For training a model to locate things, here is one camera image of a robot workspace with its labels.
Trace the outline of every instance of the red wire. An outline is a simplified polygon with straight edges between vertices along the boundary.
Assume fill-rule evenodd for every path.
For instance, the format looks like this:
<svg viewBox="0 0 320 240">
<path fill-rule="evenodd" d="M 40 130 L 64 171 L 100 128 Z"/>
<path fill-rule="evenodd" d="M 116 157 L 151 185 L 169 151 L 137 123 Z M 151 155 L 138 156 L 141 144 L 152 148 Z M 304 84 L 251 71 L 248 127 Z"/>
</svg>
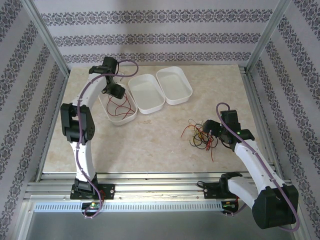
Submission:
<svg viewBox="0 0 320 240">
<path fill-rule="evenodd" d="M 185 133 L 186 129 L 189 128 L 189 127 L 194 127 L 194 128 L 196 128 L 199 132 L 201 132 L 201 133 L 203 133 L 203 134 L 207 134 L 207 133 L 201 131 L 200 128 L 196 127 L 195 125 L 191 125 L 191 124 L 190 124 L 190 125 L 188 125 L 188 126 L 186 126 L 186 127 L 184 128 L 184 130 L 183 130 L 180 138 L 182 138 L 182 136 L 183 136 L 183 134 Z M 207 150 L 207 151 L 209 151 L 209 150 L 210 150 L 210 147 L 211 147 L 211 160 L 212 160 L 212 162 L 214 161 L 214 158 L 212 157 L 212 151 L 213 151 L 213 144 L 212 144 L 212 143 L 213 143 L 213 141 L 214 141 L 214 138 L 211 136 L 209 142 L 207 143 L 207 145 L 206 145 L 206 147 L 205 147 L 205 150 Z"/>
<path fill-rule="evenodd" d="M 104 201 L 104 200 L 105 200 L 106 193 L 105 193 L 103 190 L 100 190 L 99 192 L 102 193 L 102 201 Z"/>
<path fill-rule="evenodd" d="M 126 115 L 124 115 L 124 117 L 123 117 L 122 119 L 125 119 L 125 117 L 129 114 L 130 110 L 133 111 L 133 110 L 131 109 L 131 104 L 130 104 L 130 101 L 129 101 L 129 100 L 128 100 L 128 104 L 129 104 L 129 106 L 130 106 L 130 109 L 128 110 L 128 112 L 126 113 Z"/>
<path fill-rule="evenodd" d="M 131 104 L 130 104 L 130 101 L 128 100 L 127 95 L 124 94 L 124 96 L 125 96 L 125 101 L 124 101 L 121 105 L 119 105 L 119 104 L 115 103 L 114 101 L 112 101 L 113 96 L 112 96 L 112 97 L 109 96 L 109 101 L 108 101 L 108 103 L 106 104 L 106 111 L 107 111 L 107 113 L 108 113 L 110 116 L 117 117 L 117 116 L 120 116 L 120 115 L 125 114 L 125 116 L 122 118 L 122 119 L 125 119 L 128 114 L 132 115 L 132 114 L 135 113 L 135 111 L 134 111 L 134 110 L 132 109 L 132 107 L 131 107 Z M 124 106 L 124 104 L 125 104 L 127 101 L 128 101 L 128 103 L 129 103 L 129 106 L 130 106 L 130 107 Z M 113 103 L 113 104 L 115 104 L 115 105 L 117 106 L 116 109 L 114 110 L 114 114 L 111 114 L 111 113 L 109 112 L 108 106 L 109 106 L 109 103 L 110 103 L 110 102 Z M 117 114 L 117 109 L 120 108 L 120 107 L 121 107 L 121 108 L 126 108 L 126 109 L 128 109 L 128 112 L 123 112 L 123 113 Z"/>
</svg>

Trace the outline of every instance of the white tray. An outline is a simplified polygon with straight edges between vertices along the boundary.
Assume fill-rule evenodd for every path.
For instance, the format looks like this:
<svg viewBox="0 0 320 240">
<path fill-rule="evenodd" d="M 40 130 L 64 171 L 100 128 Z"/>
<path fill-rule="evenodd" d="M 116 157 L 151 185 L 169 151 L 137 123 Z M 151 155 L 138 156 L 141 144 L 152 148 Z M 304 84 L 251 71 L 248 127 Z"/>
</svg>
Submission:
<svg viewBox="0 0 320 240">
<path fill-rule="evenodd" d="M 184 71 L 177 66 L 159 70 L 156 78 L 165 95 L 166 102 L 170 105 L 182 104 L 189 100 L 193 90 Z"/>
<path fill-rule="evenodd" d="M 142 114 L 151 114 L 163 108 L 166 97 L 153 75 L 143 74 L 133 77 L 128 85 Z"/>
<path fill-rule="evenodd" d="M 102 107 L 103 107 L 108 119 L 110 120 L 110 122 L 113 123 L 116 126 L 121 126 L 121 125 L 126 124 L 126 123 L 128 123 L 128 122 L 130 122 L 130 121 L 132 121 L 133 119 L 136 118 L 137 113 L 138 113 L 138 108 L 137 108 L 137 105 L 136 105 L 133 97 L 131 96 L 128 88 L 123 84 L 120 84 L 120 83 L 118 83 L 118 84 L 125 89 L 126 97 L 128 98 L 128 101 L 131 104 L 131 108 L 134 111 L 133 114 L 128 114 L 124 119 L 122 119 L 125 116 L 125 114 L 123 114 L 123 113 L 127 113 L 128 109 L 124 108 L 124 107 L 119 107 L 116 110 L 117 106 L 115 104 L 113 104 L 112 102 L 110 102 L 109 105 L 108 105 L 109 112 L 111 114 L 113 114 L 115 112 L 115 110 L 116 110 L 117 114 L 122 114 L 122 115 L 119 115 L 119 116 L 112 116 L 107 111 L 107 104 L 108 104 L 108 101 L 109 101 L 109 95 L 100 93 L 99 94 L 99 100 L 100 100 L 100 103 L 101 103 L 101 105 L 102 105 Z M 122 99 L 117 99 L 115 97 L 112 98 L 112 101 L 115 102 L 118 105 L 123 104 L 125 100 L 126 100 L 125 97 L 123 97 Z M 124 104 L 124 106 L 129 107 L 128 101 Z"/>
</svg>

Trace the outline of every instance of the wallpaper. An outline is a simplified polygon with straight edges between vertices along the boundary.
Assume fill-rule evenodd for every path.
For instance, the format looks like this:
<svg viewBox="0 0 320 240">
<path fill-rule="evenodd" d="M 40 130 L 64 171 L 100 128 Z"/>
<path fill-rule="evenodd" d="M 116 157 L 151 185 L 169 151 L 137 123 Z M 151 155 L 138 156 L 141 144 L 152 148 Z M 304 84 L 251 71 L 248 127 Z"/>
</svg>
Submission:
<svg viewBox="0 0 320 240">
<path fill-rule="evenodd" d="M 320 8 L 294 0 L 251 73 L 282 172 L 320 239 Z"/>
<path fill-rule="evenodd" d="M 245 66 L 279 0 L 35 0 L 70 67 L 104 56 L 140 65 Z"/>
<path fill-rule="evenodd" d="M 0 0 L 0 240 L 37 172 L 64 75 L 19 0 Z"/>
</svg>

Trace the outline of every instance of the bundle of wires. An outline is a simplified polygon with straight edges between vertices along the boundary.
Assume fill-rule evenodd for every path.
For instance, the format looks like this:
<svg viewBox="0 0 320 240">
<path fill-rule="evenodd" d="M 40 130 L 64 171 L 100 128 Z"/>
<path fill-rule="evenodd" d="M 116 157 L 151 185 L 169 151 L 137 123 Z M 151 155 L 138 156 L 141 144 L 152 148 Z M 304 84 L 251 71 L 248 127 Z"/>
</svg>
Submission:
<svg viewBox="0 0 320 240">
<path fill-rule="evenodd" d="M 135 113 L 135 111 L 134 111 L 134 110 L 132 109 L 132 107 L 131 107 L 130 101 L 128 100 L 128 97 L 127 97 L 127 94 L 126 94 L 126 93 L 124 94 L 125 100 L 124 100 L 124 102 L 123 102 L 121 105 L 115 103 L 115 102 L 112 100 L 113 96 L 110 96 L 110 95 L 109 95 L 108 97 L 109 97 L 109 101 L 108 101 L 108 103 L 106 104 L 106 111 L 107 111 L 107 113 L 108 113 L 110 116 L 112 116 L 112 117 L 118 117 L 118 116 L 124 115 L 124 117 L 122 118 L 122 120 L 123 120 L 123 119 L 125 119 L 128 115 L 130 116 L 130 115 L 132 115 L 132 114 Z M 109 104 L 110 104 L 110 103 L 113 103 L 114 105 L 117 106 L 117 107 L 115 108 L 115 110 L 114 110 L 114 114 L 112 114 L 112 113 L 109 112 L 109 109 L 108 109 L 108 108 L 109 108 Z M 127 110 L 127 112 L 123 112 L 123 113 L 117 114 L 117 110 L 118 110 L 119 108 L 128 109 L 128 110 Z"/>
<path fill-rule="evenodd" d="M 203 125 L 202 123 L 197 123 L 192 119 L 189 119 L 189 125 L 185 127 L 181 134 L 181 138 L 184 135 L 186 129 L 193 128 L 194 134 L 192 141 L 190 140 L 189 143 L 191 146 L 196 147 L 198 149 L 205 149 L 206 151 L 211 150 L 211 160 L 214 161 L 214 158 L 212 156 L 213 149 L 218 145 L 218 138 L 214 139 L 214 136 L 211 135 L 211 133 L 205 133 L 203 132 Z"/>
</svg>

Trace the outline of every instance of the beige table surface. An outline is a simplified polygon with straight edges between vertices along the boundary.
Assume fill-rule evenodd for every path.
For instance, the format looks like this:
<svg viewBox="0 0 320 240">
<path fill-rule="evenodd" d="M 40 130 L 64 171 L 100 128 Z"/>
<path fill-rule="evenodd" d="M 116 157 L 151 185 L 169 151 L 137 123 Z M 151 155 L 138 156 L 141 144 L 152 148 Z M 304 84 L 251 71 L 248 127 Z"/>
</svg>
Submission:
<svg viewBox="0 0 320 240">
<path fill-rule="evenodd" d="M 153 74 L 166 66 L 141 66 L 137 75 Z M 221 143 L 210 152 L 192 147 L 193 130 L 182 131 L 188 120 L 218 121 L 216 105 L 228 103 L 238 112 L 243 129 L 259 138 L 249 102 L 237 65 L 179 66 L 193 89 L 189 101 L 179 105 L 164 104 L 163 109 L 148 115 L 138 112 L 135 120 L 114 126 L 109 122 L 99 100 L 91 114 L 95 124 L 92 139 L 92 159 L 98 173 L 107 172 L 231 172 L 246 171 L 244 164 Z M 88 79 L 88 67 L 73 68 L 67 83 L 63 103 L 70 103 Z M 120 71 L 130 74 L 133 66 L 122 66 Z M 121 83 L 128 84 L 129 79 Z M 75 172 L 73 151 L 61 130 L 58 117 L 44 172 Z"/>
</svg>

